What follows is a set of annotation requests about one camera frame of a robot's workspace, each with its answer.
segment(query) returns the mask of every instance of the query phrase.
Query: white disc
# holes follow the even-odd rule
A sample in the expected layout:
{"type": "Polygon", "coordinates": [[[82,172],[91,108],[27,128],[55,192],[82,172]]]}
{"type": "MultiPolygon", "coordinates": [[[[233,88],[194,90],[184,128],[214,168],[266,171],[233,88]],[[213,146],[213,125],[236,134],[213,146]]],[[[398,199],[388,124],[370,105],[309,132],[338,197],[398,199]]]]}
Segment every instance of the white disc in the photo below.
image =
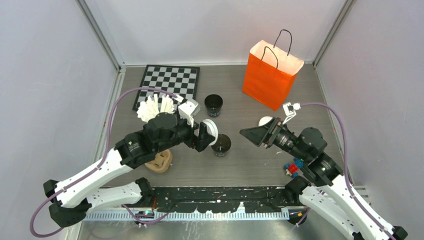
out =
{"type": "Polygon", "coordinates": [[[273,119],[272,116],[264,116],[260,119],[258,126],[263,126],[273,119]]]}
{"type": "Polygon", "coordinates": [[[209,146],[212,146],[218,140],[218,127],[215,122],[210,119],[205,119],[202,122],[207,126],[207,133],[215,137],[215,140],[209,144],[209,146]]]}

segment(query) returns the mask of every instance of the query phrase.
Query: gray wall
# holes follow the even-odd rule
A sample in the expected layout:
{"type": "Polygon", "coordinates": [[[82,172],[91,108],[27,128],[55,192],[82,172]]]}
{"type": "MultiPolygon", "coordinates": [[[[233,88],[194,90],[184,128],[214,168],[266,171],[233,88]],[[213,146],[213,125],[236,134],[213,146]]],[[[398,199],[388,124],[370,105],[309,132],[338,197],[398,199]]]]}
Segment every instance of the gray wall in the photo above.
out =
{"type": "MultiPolygon", "coordinates": [[[[274,43],[281,29],[293,33],[291,53],[312,61],[345,2],[87,1],[115,55],[128,65],[247,62],[257,42],[274,43]]],[[[287,33],[277,46],[288,49],[287,33]]]]}
{"type": "Polygon", "coordinates": [[[423,239],[423,11],[419,0],[356,1],[318,65],[353,178],[411,240],[423,239]]]}
{"type": "Polygon", "coordinates": [[[116,70],[75,1],[3,1],[0,33],[0,239],[28,240],[43,183],[93,162],[116,70]]]}

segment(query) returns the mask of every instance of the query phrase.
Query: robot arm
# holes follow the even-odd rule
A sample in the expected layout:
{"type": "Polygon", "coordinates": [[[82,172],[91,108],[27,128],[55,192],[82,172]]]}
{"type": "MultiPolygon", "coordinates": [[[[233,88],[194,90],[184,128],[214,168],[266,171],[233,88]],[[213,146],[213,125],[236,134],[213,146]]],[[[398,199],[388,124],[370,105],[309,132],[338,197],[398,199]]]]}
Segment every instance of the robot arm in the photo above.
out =
{"type": "MultiPolygon", "coordinates": [[[[295,106],[291,106],[290,103],[283,108],[286,113],[296,110],[295,106]]],[[[292,112],[287,114],[289,120],[296,115],[292,112]]],[[[324,152],[327,142],[318,129],[308,127],[299,136],[295,136],[294,132],[291,132],[287,125],[283,124],[282,119],[274,117],[265,125],[242,129],[240,134],[258,147],[264,145],[268,149],[272,145],[276,145],[295,158],[303,160],[304,165],[300,170],[307,180],[298,176],[286,185],[286,188],[291,189],[293,193],[291,198],[316,210],[341,230],[345,236],[348,236],[348,239],[389,240],[384,229],[397,240],[407,237],[408,234],[402,227],[393,227],[365,202],[352,188],[352,185],[346,185],[342,169],[324,152]],[[336,201],[338,206],[318,197],[316,188],[325,191],[336,201]],[[384,226],[384,229],[380,229],[365,214],[364,210],[351,197],[348,188],[352,188],[356,198],[384,226]]]]}
{"type": "Polygon", "coordinates": [[[143,126],[143,130],[130,133],[116,143],[111,149],[101,167],[99,161],[93,163],[76,175],[63,180],[49,180],[44,183],[44,193],[52,196],[64,186],[81,178],[93,169],[91,175],[64,190],[54,197],[49,206],[51,218],[60,227],[69,227],[80,222],[86,214],[101,208],[114,207],[122,204],[135,204],[149,200],[148,182],[142,179],[121,187],[100,188],[110,180],[130,172],[137,167],[155,159],[156,154],[173,146],[185,143],[189,148],[203,151],[212,144],[217,136],[209,129],[216,125],[208,120],[200,124],[194,122],[193,114],[198,112],[193,100],[179,106],[183,111],[176,114],[159,113],[143,126]]]}

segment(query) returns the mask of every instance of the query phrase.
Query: chessboard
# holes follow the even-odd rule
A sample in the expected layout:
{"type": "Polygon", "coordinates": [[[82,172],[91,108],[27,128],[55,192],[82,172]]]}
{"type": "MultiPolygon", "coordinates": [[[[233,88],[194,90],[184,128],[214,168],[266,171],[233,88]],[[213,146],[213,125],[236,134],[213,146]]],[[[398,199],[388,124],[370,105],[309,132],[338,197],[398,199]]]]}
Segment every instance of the chessboard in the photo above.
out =
{"type": "MultiPolygon", "coordinates": [[[[196,91],[199,82],[200,68],[193,66],[167,66],[147,65],[141,80],[140,87],[159,88],[170,93],[178,94],[185,99],[196,99],[196,91]]],[[[158,94],[161,107],[163,93],[157,91],[140,90],[135,98],[132,110],[137,111],[140,102],[146,101],[149,96],[158,94]]],[[[178,102],[174,100],[175,110],[178,102]]]]}

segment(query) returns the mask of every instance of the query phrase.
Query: paper bag handle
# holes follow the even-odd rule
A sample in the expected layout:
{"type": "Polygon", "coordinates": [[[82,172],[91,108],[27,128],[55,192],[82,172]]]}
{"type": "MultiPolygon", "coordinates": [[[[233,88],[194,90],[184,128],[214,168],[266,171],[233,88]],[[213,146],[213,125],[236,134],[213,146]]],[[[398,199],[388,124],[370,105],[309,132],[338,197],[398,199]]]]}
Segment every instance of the paper bag handle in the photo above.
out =
{"type": "Polygon", "coordinates": [[[274,49],[276,48],[276,44],[277,44],[277,41],[278,41],[278,38],[280,37],[280,35],[281,35],[281,32],[282,31],[285,31],[285,32],[288,32],[288,34],[290,34],[290,46],[288,47],[288,51],[287,51],[287,56],[289,55],[289,53],[290,53],[290,49],[292,49],[292,42],[293,42],[293,37],[292,37],[292,33],[291,32],[289,32],[289,30],[286,30],[286,29],[281,29],[281,31],[279,31],[279,34],[278,34],[278,37],[277,37],[277,39],[275,40],[275,43],[274,43],[274,49]]]}
{"type": "Polygon", "coordinates": [[[269,49],[269,50],[271,51],[271,53],[272,53],[272,54],[274,54],[275,59],[277,59],[277,66],[276,66],[275,68],[276,68],[276,69],[278,69],[278,57],[277,57],[277,56],[276,56],[276,54],[275,54],[275,53],[271,50],[271,48],[270,48],[270,47],[265,46],[265,47],[263,48],[263,54],[262,54],[262,57],[260,58],[260,60],[262,61],[262,59],[264,59],[265,51],[266,51],[267,49],[269,49]]]}

